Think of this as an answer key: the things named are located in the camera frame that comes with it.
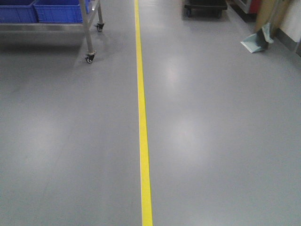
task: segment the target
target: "dustpan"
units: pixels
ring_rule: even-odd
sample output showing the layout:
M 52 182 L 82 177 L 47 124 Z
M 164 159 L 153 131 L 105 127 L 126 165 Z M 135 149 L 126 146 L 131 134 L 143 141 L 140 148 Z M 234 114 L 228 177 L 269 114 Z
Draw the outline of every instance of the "dustpan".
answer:
M 271 22 L 275 17 L 279 3 L 280 0 L 277 0 L 271 16 L 269 17 L 269 21 L 263 25 L 258 32 L 251 34 L 241 41 L 241 44 L 243 44 L 251 53 L 265 51 L 268 49 L 269 43 L 274 42 L 270 37 Z

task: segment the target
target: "blue storage bin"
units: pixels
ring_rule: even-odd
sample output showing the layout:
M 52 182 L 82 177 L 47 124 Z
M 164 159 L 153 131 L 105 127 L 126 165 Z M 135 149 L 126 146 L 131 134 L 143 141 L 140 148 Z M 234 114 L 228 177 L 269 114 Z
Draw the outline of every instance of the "blue storage bin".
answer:
M 33 5 L 41 23 L 82 23 L 79 0 L 37 0 Z
M 37 23 L 34 0 L 0 0 L 0 23 Z

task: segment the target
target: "yellow floor line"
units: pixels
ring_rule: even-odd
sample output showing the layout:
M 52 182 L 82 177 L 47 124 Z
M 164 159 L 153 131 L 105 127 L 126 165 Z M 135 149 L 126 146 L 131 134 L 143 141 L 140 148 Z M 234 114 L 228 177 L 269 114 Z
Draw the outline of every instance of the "yellow floor line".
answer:
M 139 4 L 135 0 L 136 51 L 138 72 L 139 136 L 140 136 L 140 175 L 142 226 L 152 226 L 150 160 L 147 138 L 146 104 L 144 94 L 142 45 L 140 35 Z

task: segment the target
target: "stainless steel cart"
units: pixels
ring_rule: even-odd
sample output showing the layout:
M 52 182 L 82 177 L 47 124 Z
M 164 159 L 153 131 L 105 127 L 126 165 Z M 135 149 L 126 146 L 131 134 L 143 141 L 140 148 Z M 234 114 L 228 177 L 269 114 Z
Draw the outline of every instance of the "stainless steel cart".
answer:
M 83 23 L 80 24 L 58 24 L 58 23 L 32 23 L 32 24 L 0 24 L 0 31 L 84 31 L 86 35 L 88 53 L 87 63 L 92 63 L 96 51 L 93 49 L 90 27 L 93 19 L 98 13 L 99 21 L 96 28 L 99 32 L 103 30 L 104 22 L 101 10 L 100 0 L 92 1 L 92 12 L 87 14 L 85 0 L 79 0 L 80 10 L 83 17 Z

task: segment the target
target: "floor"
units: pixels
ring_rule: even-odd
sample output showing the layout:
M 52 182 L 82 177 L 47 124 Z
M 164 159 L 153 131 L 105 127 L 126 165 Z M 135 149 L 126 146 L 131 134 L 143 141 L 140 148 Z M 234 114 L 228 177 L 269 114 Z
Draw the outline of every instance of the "floor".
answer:
M 301 58 L 139 3 L 154 225 L 301 225 Z M 1 226 L 141 225 L 134 1 L 102 4 L 91 65 L 81 33 L 0 32 Z

